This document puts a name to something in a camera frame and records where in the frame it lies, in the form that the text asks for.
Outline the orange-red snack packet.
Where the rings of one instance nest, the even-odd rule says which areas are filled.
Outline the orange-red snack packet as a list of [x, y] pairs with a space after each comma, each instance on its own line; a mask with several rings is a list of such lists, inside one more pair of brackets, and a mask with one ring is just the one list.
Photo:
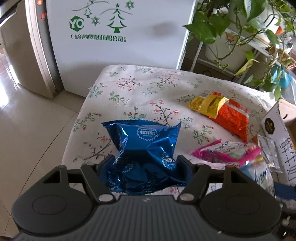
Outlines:
[[244, 143], [247, 142], [249, 110], [234, 99], [230, 98], [224, 103], [216, 118], [209, 118], [227, 131], [239, 136]]

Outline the yellow snack packet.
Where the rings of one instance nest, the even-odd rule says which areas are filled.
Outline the yellow snack packet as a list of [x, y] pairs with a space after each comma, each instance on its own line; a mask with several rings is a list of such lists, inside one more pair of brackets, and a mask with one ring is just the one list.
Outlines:
[[228, 98], [218, 94], [202, 93], [195, 97], [187, 107], [209, 118], [217, 118], [219, 110], [229, 101]]

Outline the white metal plant stand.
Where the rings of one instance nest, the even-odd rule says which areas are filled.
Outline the white metal plant stand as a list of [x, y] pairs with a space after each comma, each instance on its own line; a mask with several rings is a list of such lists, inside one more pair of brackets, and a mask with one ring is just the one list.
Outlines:
[[[228, 34], [229, 37], [234, 37], [237, 35], [237, 33], [231, 29], [226, 29], [225, 33]], [[223, 56], [227, 54], [226, 51], [228, 50], [228, 48], [225, 45], [226, 40], [227, 40], [226, 34], [223, 34], [222, 40], [220, 37], [218, 37], [218, 40], [216, 40], [216, 42], [214, 43], [214, 47], [217, 45], [218, 50], [219, 49], [223, 50], [222, 51]], [[203, 64], [203, 65], [209, 67], [209, 68], [213, 68], [216, 71], [221, 72], [228, 77], [234, 77], [235, 81], [239, 81], [239, 82], [242, 82], [243, 78], [245, 77], [246, 73], [248, 72], [248, 70], [246, 70], [246, 72], [242, 73], [240, 75], [240, 77], [234, 76], [234, 74], [240, 68], [242, 68], [245, 63], [247, 63], [247, 58], [245, 57], [243, 50], [244, 51], [247, 51], [247, 50], [252, 51], [254, 53], [255, 60], [257, 60], [261, 55], [265, 56], [265, 58], [268, 58], [270, 60], [275, 59], [276, 54], [278, 54], [278, 57], [280, 57], [280, 50], [275, 52], [274, 46], [271, 46], [270, 44], [268, 44], [264, 39], [261, 39], [259, 37], [255, 37], [250, 42], [248, 42], [246, 45], [244, 45], [242, 47], [238, 47], [239, 49], [235, 49], [233, 51], [233, 53], [231, 55], [229, 55], [228, 57], [226, 57], [224, 60], [221, 60], [222, 65], [229, 64], [229, 67], [227, 67], [225, 70], [222, 70], [217, 67], [216, 62], [214, 61], [215, 56], [210, 51], [210, 47], [208, 47], [207, 44], [204, 44], [203, 42], [201, 42], [198, 39], [194, 39], [194, 40], [192, 39], [192, 41], [189, 42], [186, 54], [189, 54], [189, 53], [193, 54], [193, 50], [191, 52], [191, 50], [189, 50], [189, 47], [193, 46], [194, 43], [196, 44], [195, 45], [196, 51], [194, 54], [194, 59], [193, 59], [190, 71], [194, 70], [196, 63], [200, 63], [200, 64]], [[293, 72], [293, 70], [295, 70], [295, 68], [293, 68], [293, 69], [290, 68], [290, 67], [292, 67], [292, 63], [289, 63], [289, 65], [284, 65], [285, 61], [283, 60], [283, 62], [279, 62], [276, 60], [275, 64], [282, 66], [284, 68], [284, 70], [286, 72], [288, 72], [291, 77], [293, 77], [295, 79], [295, 73]]]

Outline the white cardboard box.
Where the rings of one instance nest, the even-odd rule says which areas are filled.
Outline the white cardboard box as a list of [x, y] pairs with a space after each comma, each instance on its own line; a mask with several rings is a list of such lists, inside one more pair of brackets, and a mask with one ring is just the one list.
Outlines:
[[281, 173], [280, 183], [295, 185], [295, 105], [280, 98], [261, 120], [265, 136], [274, 140]]

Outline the pink white Ameria packet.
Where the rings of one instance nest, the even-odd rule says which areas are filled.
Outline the pink white Ameria packet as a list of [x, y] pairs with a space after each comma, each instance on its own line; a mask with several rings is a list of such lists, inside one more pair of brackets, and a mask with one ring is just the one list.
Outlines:
[[250, 164], [261, 153], [254, 143], [216, 140], [195, 150], [191, 155], [203, 161], [221, 164], [233, 164], [243, 167]]

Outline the blue foil snack bag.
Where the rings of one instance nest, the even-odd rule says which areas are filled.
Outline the blue foil snack bag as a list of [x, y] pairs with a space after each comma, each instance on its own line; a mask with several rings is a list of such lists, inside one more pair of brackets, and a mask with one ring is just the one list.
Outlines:
[[105, 165], [112, 192], [144, 195], [168, 187], [184, 187], [184, 167], [173, 157], [181, 123], [166, 126], [148, 120], [102, 123], [119, 152]]

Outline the blue round object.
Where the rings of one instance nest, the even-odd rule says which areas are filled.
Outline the blue round object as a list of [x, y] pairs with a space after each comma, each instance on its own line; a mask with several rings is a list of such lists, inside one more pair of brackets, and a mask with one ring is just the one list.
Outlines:
[[282, 66], [273, 66], [270, 73], [271, 83], [278, 84], [281, 88], [287, 88], [292, 81], [292, 76]]

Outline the green pothos plant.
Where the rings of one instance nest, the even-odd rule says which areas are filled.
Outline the green pothos plant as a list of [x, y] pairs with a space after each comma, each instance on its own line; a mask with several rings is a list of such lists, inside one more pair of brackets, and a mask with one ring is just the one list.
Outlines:
[[191, 38], [204, 44], [214, 44], [218, 36], [230, 28], [237, 35], [237, 41], [229, 54], [217, 58], [217, 67], [225, 70], [229, 65], [222, 66], [220, 60], [230, 55], [236, 46], [246, 45], [255, 37], [264, 39], [274, 46], [275, 52], [280, 50], [280, 57], [270, 60], [265, 56], [254, 59], [254, 53], [246, 51], [247, 63], [234, 76], [246, 70], [242, 82], [244, 85], [270, 92], [276, 99], [284, 98], [295, 102], [295, 79], [287, 88], [271, 83], [271, 69], [275, 61], [292, 63], [295, 68], [295, 1], [199, 1], [193, 20], [186, 29]]

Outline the floral tablecloth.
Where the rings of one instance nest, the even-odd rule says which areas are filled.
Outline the floral tablecloth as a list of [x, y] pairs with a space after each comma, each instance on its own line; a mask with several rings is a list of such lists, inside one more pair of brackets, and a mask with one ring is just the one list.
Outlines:
[[148, 120], [166, 126], [181, 125], [175, 155], [191, 163], [199, 147], [217, 139], [239, 137], [209, 118], [188, 108], [200, 94], [218, 92], [248, 111], [248, 137], [262, 135], [261, 120], [273, 101], [261, 91], [227, 80], [170, 69], [112, 65], [103, 69], [90, 88], [66, 146], [62, 163], [69, 169], [100, 163], [107, 155], [118, 155], [102, 123], [115, 120]]

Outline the light blue Ameria packet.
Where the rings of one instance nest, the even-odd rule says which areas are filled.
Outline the light blue Ameria packet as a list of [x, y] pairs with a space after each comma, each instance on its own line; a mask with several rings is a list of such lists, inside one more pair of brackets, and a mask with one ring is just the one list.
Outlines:
[[244, 165], [240, 168], [240, 171], [270, 195], [275, 196], [273, 177], [265, 161], [252, 162], [251, 164]]

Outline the white refrigerator with green logo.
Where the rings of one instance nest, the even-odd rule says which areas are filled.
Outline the white refrigerator with green logo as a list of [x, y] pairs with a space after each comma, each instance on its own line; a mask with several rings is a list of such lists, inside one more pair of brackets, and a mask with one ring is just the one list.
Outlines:
[[49, 29], [64, 89], [86, 96], [106, 66], [180, 69], [196, 1], [26, 1]]

